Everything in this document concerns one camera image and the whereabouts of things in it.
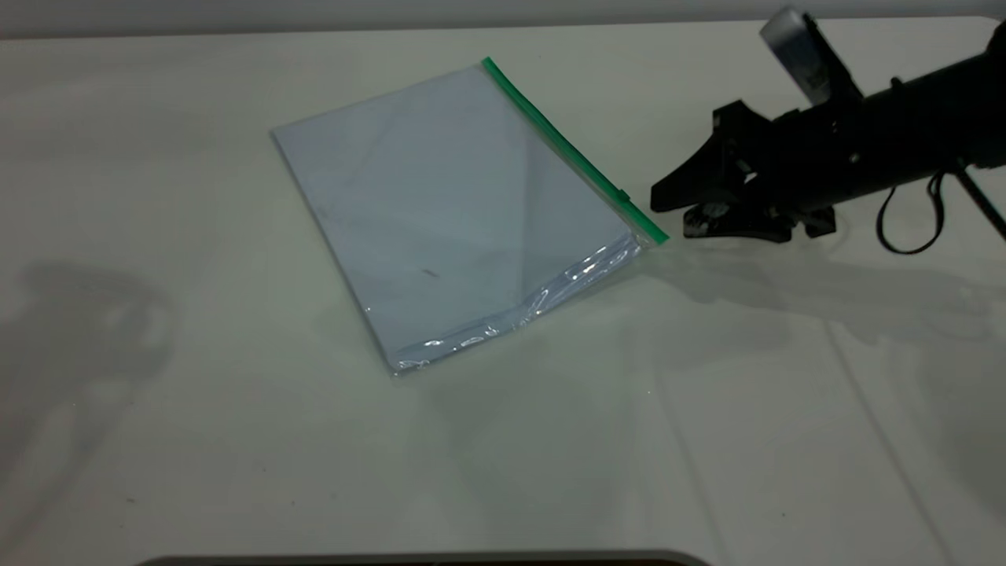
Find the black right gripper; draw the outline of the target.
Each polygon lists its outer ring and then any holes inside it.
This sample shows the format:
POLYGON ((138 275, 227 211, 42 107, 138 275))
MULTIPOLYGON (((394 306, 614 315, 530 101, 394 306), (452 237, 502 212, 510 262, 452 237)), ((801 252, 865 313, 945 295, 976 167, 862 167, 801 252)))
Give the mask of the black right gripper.
POLYGON ((828 101, 768 119, 736 101, 714 112, 714 131, 651 187, 657 214, 683 215, 687 239, 787 243, 836 230, 834 208, 890 187, 890 100, 828 101))

